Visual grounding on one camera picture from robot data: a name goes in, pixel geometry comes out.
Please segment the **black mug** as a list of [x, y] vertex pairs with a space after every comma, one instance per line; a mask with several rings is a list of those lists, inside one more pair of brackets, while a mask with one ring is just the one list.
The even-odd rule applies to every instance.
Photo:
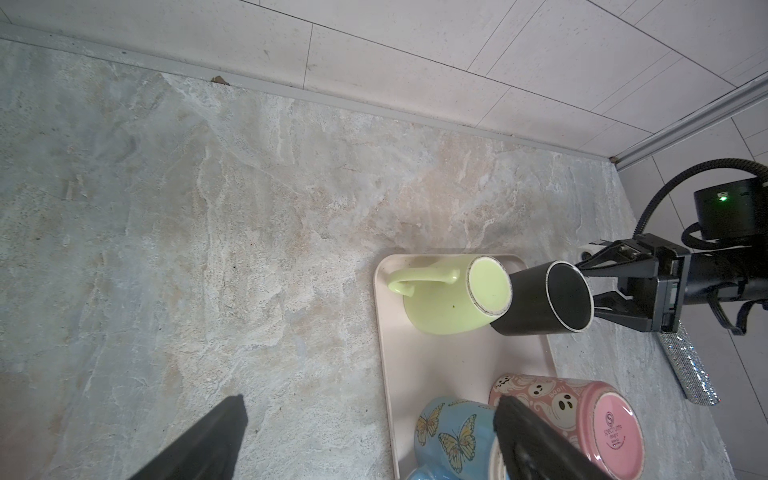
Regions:
[[572, 264], [552, 261], [510, 275], [512, 302], [491, 323], [504, 336], [579, 333], [594, 315], [585, 277]]

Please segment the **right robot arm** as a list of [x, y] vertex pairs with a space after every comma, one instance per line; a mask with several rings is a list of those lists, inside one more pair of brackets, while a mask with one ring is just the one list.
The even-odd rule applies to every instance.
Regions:
[[[732, 169], [749, 178], [700, 189], [697, 220], [671, 242], [647, 232], [658, 206], [686, 180]], [[596, 316], [639, 332], [675, 333], [686, 305], [706, 304], [721, 327], [747, 332], [753, 306], [767, 305], [767, 168], [738, 158], [713, 159], [677, 174], [651, 198], [629, 239], [604, 241], [577, 269], [614, 277], [617, 290], [594, 297]]]

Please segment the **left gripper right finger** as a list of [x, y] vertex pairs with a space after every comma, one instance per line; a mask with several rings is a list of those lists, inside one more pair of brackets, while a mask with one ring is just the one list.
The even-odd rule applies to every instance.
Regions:
[[511, 479], [610, 479], [516, 397], [500, 399], [493, 428]]

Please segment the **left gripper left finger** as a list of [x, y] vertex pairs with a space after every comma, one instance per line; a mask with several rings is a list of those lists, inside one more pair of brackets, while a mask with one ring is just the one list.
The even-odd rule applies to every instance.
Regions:
[[132, 479], [232, 479], [247, 425], [243, 396], [228, 396]]

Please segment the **light green mug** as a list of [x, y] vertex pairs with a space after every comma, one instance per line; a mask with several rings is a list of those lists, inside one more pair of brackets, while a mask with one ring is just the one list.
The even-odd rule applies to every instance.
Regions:
[[397, 270], [388, 276], [387, 286], [402, 297], [414, 327], [432, 335], [486, 326], [505, 314], [513, 299], [503, 265], [480, 254], [448, 256], [429, 266]]

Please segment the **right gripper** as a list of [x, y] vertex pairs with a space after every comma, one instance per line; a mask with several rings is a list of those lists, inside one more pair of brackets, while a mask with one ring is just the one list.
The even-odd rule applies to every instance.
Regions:
[[[625, 298], [617, 291], [593, 296], [594, 316], [638, 332], [676, 333], [690, 270], [690, 249], [655, 234], [607, 244], [575, 267], [585, 277], [628, 278]], [[638, 278], [639, 247], [653, 261], [648, 278]]]

